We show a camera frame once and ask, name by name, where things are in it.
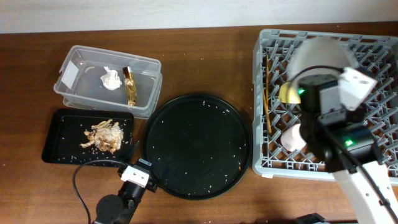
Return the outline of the food scraps and rice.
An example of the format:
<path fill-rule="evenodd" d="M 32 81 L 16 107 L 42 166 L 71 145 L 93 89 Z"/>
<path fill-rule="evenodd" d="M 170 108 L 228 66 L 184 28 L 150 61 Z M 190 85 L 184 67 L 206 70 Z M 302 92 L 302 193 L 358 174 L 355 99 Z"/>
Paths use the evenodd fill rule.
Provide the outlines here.
<path fill-rule="evenodd" d="M 113 154 L 121 149 L 124 131 L 120 128 L 118 122 L 109 119 L 92 125 L 91 131 L 84 131 L 84 135 L 88 142 L 81 143 L 80 147 L 95 146 L 101 152 L 108 151 Z"/>

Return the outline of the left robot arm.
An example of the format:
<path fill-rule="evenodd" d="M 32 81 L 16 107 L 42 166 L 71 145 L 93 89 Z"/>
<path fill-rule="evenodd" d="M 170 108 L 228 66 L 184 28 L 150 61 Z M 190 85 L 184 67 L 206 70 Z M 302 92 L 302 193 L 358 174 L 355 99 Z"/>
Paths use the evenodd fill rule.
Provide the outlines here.
<path fill-rule="evenodd" d="M 123 185 L 115 194 L 102 197 L 96 205 L 96 218 L 91 219 L 91 213 L 82 199 L 77 186 L 76 177 L 84 166 L 94 164 L 111 164 L 118 168 L 118 175 Z M 72 176 L 72 186 L 78 200 L 87 214 L 88 223 L 91 224 L 122 224 L 130 223 L 145 192 L 156 192 L 159 184 L 152 175 L 154 165 L 145 160 L 138 159 L 135 163 L 124 162 L 120 159 L 96 159 L 79 165 Z"/>

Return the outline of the pink plastic cup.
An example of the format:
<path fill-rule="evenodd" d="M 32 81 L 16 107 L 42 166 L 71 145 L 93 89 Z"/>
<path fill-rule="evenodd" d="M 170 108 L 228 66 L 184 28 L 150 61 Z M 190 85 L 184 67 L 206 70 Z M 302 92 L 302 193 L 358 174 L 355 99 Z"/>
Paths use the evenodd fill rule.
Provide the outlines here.
<path fill-rule="evenodd" d="M 301 151 L 307 145 L 301 136 L 300 126 L 301 124 L 295 124 L 281 135 L 281 145 L 290 152 Z"/>

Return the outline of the white tissue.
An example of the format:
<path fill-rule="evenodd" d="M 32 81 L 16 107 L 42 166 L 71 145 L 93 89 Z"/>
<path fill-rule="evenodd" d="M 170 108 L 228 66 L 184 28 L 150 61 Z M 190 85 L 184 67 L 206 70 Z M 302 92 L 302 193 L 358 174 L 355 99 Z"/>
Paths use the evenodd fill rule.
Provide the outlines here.
<path fill-rule="evenodd" d="M 118 72 L 109 67 L 104 67 L 104 69 L 106 74 L 100 77 L 103 86 L 111 91 L 118 89 L 122 85 Z"/>

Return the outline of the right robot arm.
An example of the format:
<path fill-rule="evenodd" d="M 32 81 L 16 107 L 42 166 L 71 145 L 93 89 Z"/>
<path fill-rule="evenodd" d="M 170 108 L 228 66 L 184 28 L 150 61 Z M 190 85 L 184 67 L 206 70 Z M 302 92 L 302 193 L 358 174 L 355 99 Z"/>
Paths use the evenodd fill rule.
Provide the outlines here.
<path fill-rule="evenodd" d="M 290 87 L 301 101 L 300 134 L 338 182 L 358 223 L 397 223 L 387 166 L 358 112 L 376 83 L 357 68 L 316 65 L 298 72 Z"/>

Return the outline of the gold snack wrapper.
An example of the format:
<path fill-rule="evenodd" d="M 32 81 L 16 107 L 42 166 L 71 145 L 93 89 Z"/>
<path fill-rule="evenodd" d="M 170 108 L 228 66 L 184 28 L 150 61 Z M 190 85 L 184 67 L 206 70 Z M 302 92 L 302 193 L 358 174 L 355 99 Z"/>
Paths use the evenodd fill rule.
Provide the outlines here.
<path fill-rule="evenodd" d="M 123 74 L 124 74 L 124 85 L 127 94 L 127 104 L 129 106 L 135 106 L 137 103 L 137 88 L 132 68 L 124 67 Z"/>

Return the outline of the grey plate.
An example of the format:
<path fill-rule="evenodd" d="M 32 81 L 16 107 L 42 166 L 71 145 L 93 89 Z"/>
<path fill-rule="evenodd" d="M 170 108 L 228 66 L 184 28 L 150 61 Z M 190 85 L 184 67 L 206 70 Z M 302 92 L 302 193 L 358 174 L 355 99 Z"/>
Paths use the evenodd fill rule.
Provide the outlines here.
<path fill-rule="evenodd" d="M 288 62 L 288 81 L 302 70 L 317 65 L 357 68 L 359 62 L 349 47 L 340 41 L 326 37 L 304 40 Z"/>

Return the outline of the yellow bowl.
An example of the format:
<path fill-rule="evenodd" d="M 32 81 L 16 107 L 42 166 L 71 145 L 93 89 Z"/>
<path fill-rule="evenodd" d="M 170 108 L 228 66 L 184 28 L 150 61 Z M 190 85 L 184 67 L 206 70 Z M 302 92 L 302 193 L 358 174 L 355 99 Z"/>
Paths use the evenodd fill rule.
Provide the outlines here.
<path fill-rule="evenodd" d="M 282 84 L 279 89 L 278 99 L 281 103 L 301 104 L 297 90 L 290 86 L 290 82 Z"/>

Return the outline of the wooden chopstick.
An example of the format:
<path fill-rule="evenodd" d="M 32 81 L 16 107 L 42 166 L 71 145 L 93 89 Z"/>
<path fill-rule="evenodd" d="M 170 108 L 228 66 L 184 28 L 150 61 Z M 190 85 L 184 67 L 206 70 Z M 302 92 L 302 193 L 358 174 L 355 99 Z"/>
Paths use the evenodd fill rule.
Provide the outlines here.
<path fill-rule="evenodd" d="M 264 104 L 264 111 L 266 115 L 266 120 L 267 120 L 267 132 L 268 134 L 272 134 L 272 127 L 271 127 L 271 122 L 269 118 L 269 109 L 268 109 L 268 103 L 267 103 L 267 98 L 266 98 L 266 93 L 264 88 L 262 88 L 262 99 L 263 99 L 263 104 Z"/>
<path fill-rule="evenodd" d="M 269 54 L 266 55 L 266 105 L 269 107 Z"/>

